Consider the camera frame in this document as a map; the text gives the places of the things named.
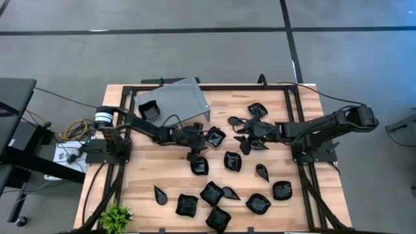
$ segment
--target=perforated metal tray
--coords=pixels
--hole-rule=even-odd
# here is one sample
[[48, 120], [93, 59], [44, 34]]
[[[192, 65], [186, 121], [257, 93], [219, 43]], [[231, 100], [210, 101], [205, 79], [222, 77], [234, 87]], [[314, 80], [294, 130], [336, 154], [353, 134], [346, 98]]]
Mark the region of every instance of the perforated metal tray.
[[[161, 126], [171, 115], [179, 116], [181, 122], [203, 114], [209, 122], [210, 108], [194, 77], [189, 77], [164, 87], [139, 94], [135, 97], [135, 108], [148, 101], [156, 100], [161, 115], [147, 120], [156, 126]], [[165, 126], [178, 124], [176, 117], [171, 117]]]

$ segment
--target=power cable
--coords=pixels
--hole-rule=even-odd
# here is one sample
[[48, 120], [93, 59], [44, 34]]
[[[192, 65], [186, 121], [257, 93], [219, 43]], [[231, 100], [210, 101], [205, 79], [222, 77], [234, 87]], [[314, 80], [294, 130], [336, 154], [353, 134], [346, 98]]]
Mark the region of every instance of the power cable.
[[40, 188], [38, 188], [38, 189], [36, 189], [36, 190], [10, 190], [10, 191], [6, 191], [6, 192], [3, 192], [2, 193], [2, 195], [3, 194], [6, 194], [6, 193], [9, 193], [9, 192], [32, 192], [32, 193], [34, 193], [34, 192], [39, 192], [39, 191], [41, 191], [42, 189], [46, 189], [46, 188], [55, 188], [55, 187], [57, 187], [57, 186], [59, 186], [59, 185], [63, 185], [63, 184], [65, 184], [65, 183], [69, 183], [69, 182], [71, 182], [71, 181], [63, 181], [63, 182], [61, 182], [61, 183], [59, 183], [59, 184], [57, 184], [57, 185], [49, 185], [49, 186], [44, 186], [44, 185], [46, 185], [46, 184], [44, 184], [44, 185], [42, 185]]
[[73, 103], [83, 105], [83, 106], [85, 106], [85, 107], [98, 108], [98, 107], [96, 107], [96, 106], [89, 105], [89, 104], [85, 104], [85, 103], [81, 103], [81, 102], [79, 102], [79, 101], [75, 101], [75, 100], [72, 100], [72, 99], [70, 99], [70, 98], [67, 98], [67, 97], [61, 96], [61, 95], [59, 95], [59, 94], [56, 94], [56, 93], [54, 93], [54, 92], [44, 90], [43, 88], [38, 88], [38, 87], [35, 87], [34, 89], [41, 90], [41, 91], [43, 91], [43, 92], [47, 92], [48, 94], [55, 95], [55, 96], [57, 96], [57, 97], [60, 97], [60, 98], [65, 99], [65, 100], [72, 101]]
[[316, 91], [316, 90], [314, 90], [311, 87], [308, 87], [308, 86], [302, 85], [302, 84], [298, 84], [298, 83], [293, 83], [293, 82], [277, 82], [276, 84], [292, 84], [292, 85], [294, 84], [296, 86], [302, 86], [304, 88], [307, 88], [309, 90], [312, 90], [312, 91], [316, 92], [317, 94], [320, 94], [320, 95], [322, 95], [324, 97], [327, 97], [327, 98], [330, 98], [330, 99], [334, 99], [334, 100], [337, 100], [337, 101], [344, 101], [344, 102], [347, 102], [347, 103], [354, 103], [354, 104], [358, 104], [358, 105], [365, 105], [364, 103], [360, 103], [358, 101], [350, 101], [350, 100], [347, 100], [347, 99], [342, 99], [342, 98], [338, 98], [338, 97], [329, 96], [327, 94], [323, 94], [323, 93], [321, 93], [319, 91]]
[[94, 181], [96, 180], [96, 177], [98, 175], [98, 172], [103, 168], [103, 166], [104, 166], [104, 164], [101, 164], [101, 166], [99, 166], [99, 168], [97, 169], [97, 172], [92, 177], [90, 187], [88, 188], [88, 192], [86, 193], [85, 201], [84, 201], [84, 207], [83, 207], [83, 218], [82, 218], [83, 225], [85, 224], [86, 202], [88, 201], [88, 197], [90, 196], [90, 192], [91, 192], [91, 189], [92, 189], [92, 185], [94, 184]]
[[398, 144], [399, 146], [403, 146], [403, 147], [416, 147], [416, 146], [410, 146], [410, 145], [405, 145], [402, 143], [397, 142], [389, 133], [389, 130], [387, 130], [387, 126], [385, 126], [385, 132], [387, 133], [387, 136], [389, 136], [389, 138], [396, 144]]

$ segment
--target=concrete floor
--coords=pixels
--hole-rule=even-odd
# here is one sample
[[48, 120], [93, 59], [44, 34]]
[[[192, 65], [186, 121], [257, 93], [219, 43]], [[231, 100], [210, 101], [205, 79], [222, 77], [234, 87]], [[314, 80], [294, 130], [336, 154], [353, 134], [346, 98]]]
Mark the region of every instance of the concrete floor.
[[[416, 25], [416, 5], [410, 0], [290, 0], [287, 8], [293, 27]], [[243, 26], [284, 27], [280, 2], [11, 0], [0, 17], [0, 31]], [[409, 115], [416, 106], [416, 32], [296, 32], [294, 41], [305, 83], [368, 104], [381, 122], [371, 133], [338, 139], [339, 168], [354, 227], [416, 233], [416, 199], [410, 190], [416, 184], [415, 150], [396, 145], [384, 131], [384, 125]], [[197, 76], [203, 83], [250, 83], [264, 73], [270, 83], [294, 81], [285, 32], [0, 36], [0, 54], [0, 77], [35, 78], [40, 88], [91, 105], [102, 102], [107, 84], [142, 79]], [[321, 100], [328, 114], [344, 104]], [[38, 91], [29, 110], [56, 129], [94, 114], [94, 109]], [[406, 133], [394, 137], [416, 144]], [[41, 175], [32, 180], [34, 189], [44, 183]], [[31, 222], [21, 228], [6, 223], [16, 194], [5, 194], [0, 199], [0, 229], [70, 230], [80, 193], [80, 185], [68, 183], [29, 196], [21, 213]]]

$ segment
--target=wooden tabletop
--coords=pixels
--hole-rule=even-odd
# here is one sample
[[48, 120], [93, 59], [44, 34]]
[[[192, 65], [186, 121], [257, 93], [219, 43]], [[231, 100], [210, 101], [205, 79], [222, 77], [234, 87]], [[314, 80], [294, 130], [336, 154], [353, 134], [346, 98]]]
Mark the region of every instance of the wooden tabletop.
[[[123, 86], [124, 84], [108, 85], [103, 105], [118, 106]], [[299, 89], [306, 120], [322, 116], [323, 111], [318, 94], [306, 88], [300, 87]], [[129, 225], [129, 231], [157, 232], [159, 228], [166, 228], [166, 231], [173, 232], [213, 231], [205, 223], [205, 219], [211, 212], [211, 207], [199, 195], [210, 181], [214, 181], [220, 187], [231, 187], [241, 198], [241, 201], [222, 198], [218, 204], [232, 217], [226, 231], [247, 231], [247, 227], [254, 227], [256, 231], [308, 230], [298, 169], [292, 160], [290, 147], [280, 143], [266, 143], [269, 150], [252, 151], [250, 155], [244, 156], [239, 149], [239, 142], [233, 138], [236, 134], [227, 122], [230, 116], [250, 118], [247, 106], [255, 102], [262, 103], [268, 110], [268, 115], [263, 118], [263, 121], [271, 123], [289, 121], [283, 92], [281, 90], [238, 90], [203, 91], [203, 94], [211, 108], [211, 121], [206, 122], [203, 116], [199, 116], [185, 122], [184, 125], [201, 122], [204, 124], [204, 129], [217, 126], [227, 135], [219, 148], [209, 148], [201, 153], [209, 162], [208, 175], [196, 176], [190, 171], [189, 162], [185, 159], [189, 149], [157, 146], [148, 137], [132, 131], [133, 149], [130, 162], [125, 169], [120, 200], [135, 214]], [[293, 109], [296, 111], [294, 98], [292, 97], [291, 100]], [[226, 151], [234, 151], [242, 156], [242, 168], [239, 173], [225, 169], [224, 154]], [[259, 163], [267, 167], [270, 183], [256, 174], [255, 166]], [[342, 223], [351, 226], [339, 174], [325, 162], [315, 163], [315, 166], [322, 198]], [[74, 228], [81, 226], [86, 192], [98, 167], [99, 165], [90, 166], [86, 172]], [[101, 201], [106, 173], [107, 165], [100, 171], [93, 184], [87, 201], [86, 219]], [[271, 188], [275, 182], [281, 180], [292, 183], [293, 196], [287, 201], [280, 202], [273, 200]], [[168, 203], [166, 205], [156, 203], [154, 185], [167, 194]], [[246, 207], [245, 203], [253, 193], [266, 196], [272, 203], [266, 214], [253, 214]], [[177, 198], [180, 194], [199, 198], [194, 218], [179, 216], [175, 213]], [[315, 225], [319, 227], [317, 206], [312, 197], [311, 205]]]

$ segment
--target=potted plant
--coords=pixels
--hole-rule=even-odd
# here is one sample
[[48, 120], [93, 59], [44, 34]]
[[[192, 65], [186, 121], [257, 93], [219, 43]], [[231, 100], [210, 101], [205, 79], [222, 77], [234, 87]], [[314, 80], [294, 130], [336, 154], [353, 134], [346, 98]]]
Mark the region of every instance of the potted plant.
[[108, 234], [121, 234], [127, 231], [132, 218], [126, 206], [113, 203], [101, 214], [100, 222]]

